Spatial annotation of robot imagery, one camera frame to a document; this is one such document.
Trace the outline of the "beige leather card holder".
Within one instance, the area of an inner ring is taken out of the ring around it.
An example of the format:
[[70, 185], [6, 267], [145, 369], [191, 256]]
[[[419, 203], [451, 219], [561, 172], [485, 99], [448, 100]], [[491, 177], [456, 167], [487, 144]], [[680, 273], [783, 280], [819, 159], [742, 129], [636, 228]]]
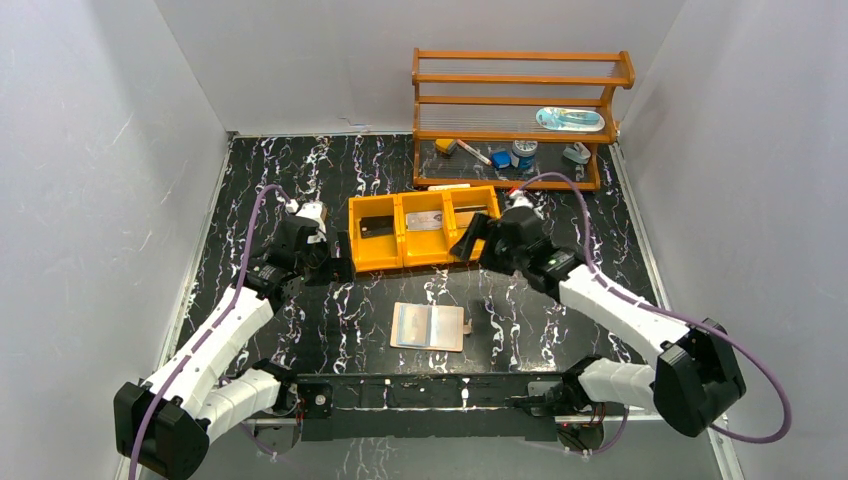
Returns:
[[461, 307], [396, 302], [389, 344], [399, 349], [462, 352], [472, 331]]

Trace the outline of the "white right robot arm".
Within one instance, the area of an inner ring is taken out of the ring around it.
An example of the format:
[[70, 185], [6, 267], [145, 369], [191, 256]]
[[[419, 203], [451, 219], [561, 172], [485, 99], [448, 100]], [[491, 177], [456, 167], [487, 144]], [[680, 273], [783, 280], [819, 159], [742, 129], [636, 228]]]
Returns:
[[583, 254], [556, 245], [530, 208], [511, 208], [498, 219], [475, 214], [450, 253], [467, 261], [477, 244], [482, 246], [481, 267], [520, 273], [534, 290], [587, 316], [643, 360], [634, 364], [587, 356], [544, 393], [513, 399], [515, 407], [534, 416], [555, 415], [559, 407], [587, 414], [612, 402], [656, 412], [675, 431], [696, 437], [746, 394], [720, 324], [708, 320], [703, 328], [688, 326], [652, 312], [639, 297], [617, 295], [612, 281], [592, 272]]

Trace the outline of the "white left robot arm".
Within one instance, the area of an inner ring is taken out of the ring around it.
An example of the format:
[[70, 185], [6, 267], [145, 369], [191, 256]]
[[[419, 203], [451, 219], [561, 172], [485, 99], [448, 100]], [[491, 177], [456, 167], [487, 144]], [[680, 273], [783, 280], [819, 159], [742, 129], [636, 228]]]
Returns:
[[350, 236], [340, 231], [330, 242], [319, 221], [294, 216], [284, 220], [271, 244], [249, 248], [247, 254], [221, 302], [174, 357], [117, 391], [116, 447], [132, 467], [188, 479], [215, 440], [254, 414], [304, 412], [309, 398], [299, 392], [297, 374], [269, 359], [235, 378], [225, 373], [242, 346], [300, 287], [352, 281]]

